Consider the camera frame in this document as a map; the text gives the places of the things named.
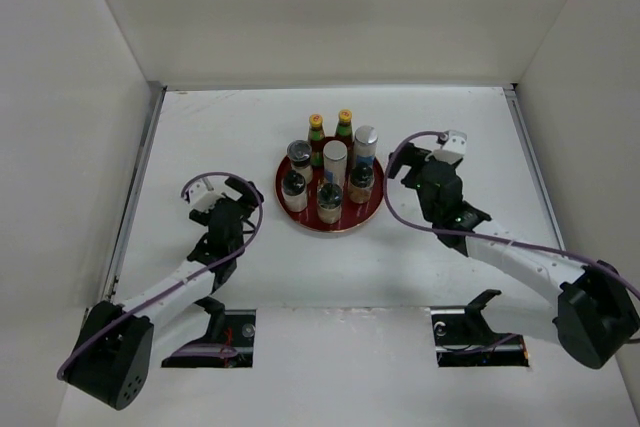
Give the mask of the salt grinder black top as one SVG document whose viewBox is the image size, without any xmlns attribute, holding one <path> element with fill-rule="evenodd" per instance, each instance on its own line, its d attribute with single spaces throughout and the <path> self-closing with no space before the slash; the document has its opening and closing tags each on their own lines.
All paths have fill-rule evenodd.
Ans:
<svg viewBox="0 0 640 427">
<path fill-rule="evenodd" d="M 289 170 L 281 182 L 281 193 L 286 208 L 294 213 L 300 213 L 307 208 L 307 182 L 297 171 Z"/>
</svg>

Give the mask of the silver-lid blue-label spice jar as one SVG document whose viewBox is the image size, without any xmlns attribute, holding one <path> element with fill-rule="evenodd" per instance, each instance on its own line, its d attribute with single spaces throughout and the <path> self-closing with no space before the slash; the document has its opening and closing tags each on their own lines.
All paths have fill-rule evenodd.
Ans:
<svg viewBox="0 0 640 427">
<path fill-rule="evenodd" d="M 356 129 L 353 142 L 353 166 L 365 163 L 372 166 L 375 160 L 378 142 L 376 129 L 363 125 Z"/>
</svg>

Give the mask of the brown spice grinder black top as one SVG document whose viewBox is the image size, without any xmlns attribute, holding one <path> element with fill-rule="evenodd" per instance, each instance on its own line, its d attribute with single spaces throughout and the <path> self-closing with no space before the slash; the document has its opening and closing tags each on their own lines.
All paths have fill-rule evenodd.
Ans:
<svg viewBox="0 0 640 427">
<path fill-rule="evenodd" d="M 356 204 L 367 203 L 372 195 L 374 180 L 372 167 L 364 162 L 358 163 L 349 176 L 349 199 Z"/>
</svg>

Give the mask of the sauce bottle yellow cap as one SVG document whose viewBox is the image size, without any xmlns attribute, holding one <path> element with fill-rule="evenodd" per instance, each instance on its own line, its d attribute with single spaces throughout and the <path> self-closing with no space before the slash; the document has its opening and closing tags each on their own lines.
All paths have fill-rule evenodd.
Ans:
<svg viewBox="0 0 640 427">
<path fill-rule="evenodd" d="M 343 142 L 347 148 L 352 147 L 354 140 L 352 128 L 352 112 L 348 109 L 343 109 L 338 114 L 335 139 Z"/>
<path fill-rule="evenodd" d="M 323 167 L 324 142 L 323 117 L 320 114 L 312 114 L 309 117 L 308 143 L 311 146 L 310 162 L 314 169 Z"/>
</svg>

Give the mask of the silver-lid white spice jar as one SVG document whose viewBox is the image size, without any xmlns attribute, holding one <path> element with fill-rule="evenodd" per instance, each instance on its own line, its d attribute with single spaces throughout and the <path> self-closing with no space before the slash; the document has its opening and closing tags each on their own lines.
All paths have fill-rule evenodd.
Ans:
<svg viewBox="0 0 640 427">
<path fill-rule="evenodd" d="M 324 179 L 342 187 L 345 182 L 348 161 L 347 146 L 339 140 L 327 142 L 323 148 Z"/>
</svg>

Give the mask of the pepper grinder black knob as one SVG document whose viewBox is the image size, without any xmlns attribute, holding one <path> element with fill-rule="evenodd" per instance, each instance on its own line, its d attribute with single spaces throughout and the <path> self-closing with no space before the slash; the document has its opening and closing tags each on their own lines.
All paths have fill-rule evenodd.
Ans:
<svg viewBox="0 0 640 427">
<path fill-rule="evenodd" d="M 319 219 L 328 225 L 338 222 L 342 215 L 343 191 L 334 183 L 323 183 L 317 191 Z"/>
</svg>

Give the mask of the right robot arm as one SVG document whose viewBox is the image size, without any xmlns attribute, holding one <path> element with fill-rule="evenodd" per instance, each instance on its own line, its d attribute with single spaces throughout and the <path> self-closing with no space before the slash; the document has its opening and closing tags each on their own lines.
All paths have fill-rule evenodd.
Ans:
<svg viewBox="0 0 640 427">
<path fill-rule="evenodd" d="M 603 261 L 518 239 L 463 197 L 457 174 L 466 153 L 464 136 L 441 133 L 438 148 L 411 139 L 389 156 L 384 178 L 409 170 L 401 183 L 416 192 L 425 225 L 447 248 L 497 268 L 551 306 L 536 337 L 548 337 L 581 365 L 599 369 L 623 346 L 639 341 L 639 291 Z"/>
</svg>

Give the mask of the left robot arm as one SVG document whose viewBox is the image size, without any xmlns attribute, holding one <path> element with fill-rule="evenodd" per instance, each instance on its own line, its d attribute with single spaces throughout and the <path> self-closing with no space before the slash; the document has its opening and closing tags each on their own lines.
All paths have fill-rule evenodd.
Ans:
<svg viewBox="0 0 640 427">
<path fill-rule="evenodd" d="M 255 184 L 223 172 L 239 193 L 218 194 L 211 173 L 196 176 L 181 191 L 190 220 L 206 231 L 179 267 L 146 291 L 120 303 L 91 308 L 58 380 L 116 411 L 141 393 L 154 361 L 163 361 L 193 339 L 214 345 L 224 334 L 224 307 L 213 299 L 237 269 L 237 260 L 257 236 L 264 197 Z"/>
</svg>

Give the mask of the round red lacquer tray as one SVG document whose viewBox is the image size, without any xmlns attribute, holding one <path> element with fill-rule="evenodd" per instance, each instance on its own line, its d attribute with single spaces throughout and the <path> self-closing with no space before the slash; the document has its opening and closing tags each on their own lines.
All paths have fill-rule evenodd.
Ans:
<svg viewBox="0 0 640 427">
<path fill-rule="evenodd" d="M 350 172 L 346 170 L 346 177 L 344 185 L 341 187 L 343 191 L 343 203 L 342 203 L 342 215 L 338 222 L 328 225 L 323 223 L 317 212 L 317 191 L 323 183 L 326 183 L 324 179 L 324 169 L 313 167 L 313 180 L 310 184 L 307 184 L 308 203 L 307 208 L 300 212 L 294 213 L 289 211 L 284 203 L 284 199 L 281 193 L 281 182 L 285 174 L 291 170 L 290 161 L 287 157 L 287 149 L 285 156 L 281 160 L 279 166 L 276 169 L 275 174 L 275 192 L 276 198 L 286 213 L 299 226 L 308 230 L 323 232 L 323 233 L 338 233 L 346 232 L 359 227 L 369 221 L 377 213 L 382 205 L 383 200 L 383 168 L 378 159 L 374 160 L 371 166 L 374 171 L 374 184 L 370 200 L 365 204 L 353 203 L 348 196 L 348 183 Z"/>
</svg>

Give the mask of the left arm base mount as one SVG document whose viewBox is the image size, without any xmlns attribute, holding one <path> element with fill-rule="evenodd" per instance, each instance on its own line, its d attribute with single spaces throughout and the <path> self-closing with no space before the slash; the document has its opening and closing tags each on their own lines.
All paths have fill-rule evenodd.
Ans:
<svg viewBox="0 0 640 427">
<path fill-rule="evenodd" d="M 157 344 L 165 369 L 252 368 L 255 310 L 228 310 L 211 297 L 197 301 L 173 320 Z"/>
</svg>

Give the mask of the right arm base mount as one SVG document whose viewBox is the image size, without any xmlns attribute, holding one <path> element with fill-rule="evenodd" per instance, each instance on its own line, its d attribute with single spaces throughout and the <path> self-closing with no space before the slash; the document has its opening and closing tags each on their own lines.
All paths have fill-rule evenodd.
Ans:
<svg viewBox="0 0 640 427">
<path fill-rule="evenodd" d="M 430 309 L 436 362 L 440 368 L 529 367 L 521 335 L 493 331 L 483 316 L 501 294 L 488 289 L 466 305 Z"/>
</svg>

